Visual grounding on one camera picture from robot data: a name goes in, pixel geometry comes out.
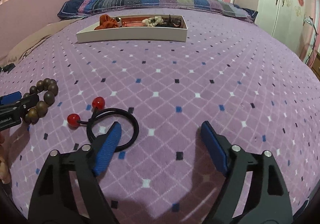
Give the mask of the person's left hand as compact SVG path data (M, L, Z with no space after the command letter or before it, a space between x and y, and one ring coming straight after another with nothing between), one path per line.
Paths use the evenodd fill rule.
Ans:
M5 139L4 136L1 135L1 150L0 150L0 161L1 161L1 166L0 166L0 178L3 184L9 184L11 182L11 175L9 173L9 168L7 164L7 159L6 159L6 154L5 150L2 146L4 143Z

